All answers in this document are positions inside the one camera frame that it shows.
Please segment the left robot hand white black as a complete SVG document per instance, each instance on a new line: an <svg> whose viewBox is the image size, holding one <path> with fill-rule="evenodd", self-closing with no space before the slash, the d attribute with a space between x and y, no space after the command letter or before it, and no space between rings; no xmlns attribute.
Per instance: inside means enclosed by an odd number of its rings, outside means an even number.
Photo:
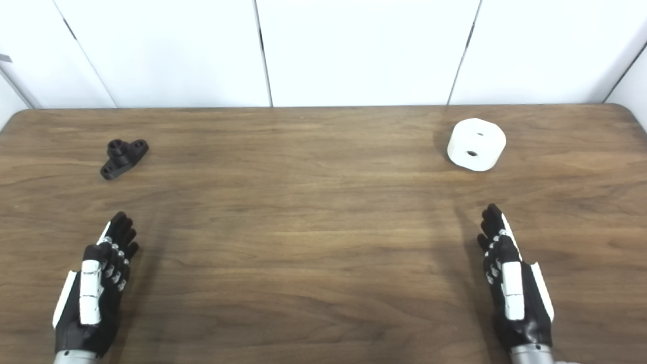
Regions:
<svg viewBox="0 0 647 364"><path fill-rule="evenodd" d="M52 318L55 363L98 363L116 340L123 292L139 245L131 217L120 211L68 272Z"/></svg>

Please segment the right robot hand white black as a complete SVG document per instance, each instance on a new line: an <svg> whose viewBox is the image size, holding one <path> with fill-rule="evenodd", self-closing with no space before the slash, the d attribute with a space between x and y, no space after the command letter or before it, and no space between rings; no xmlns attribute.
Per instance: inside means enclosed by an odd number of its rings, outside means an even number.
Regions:
<svg viewBox="0 0 647 364"><path fill-rule="evenodd" d="M494 304L493 327L506 350L553 346L554 308L538 263L522 258L505 214L494 203L482 212L483 272Z"/></svg>

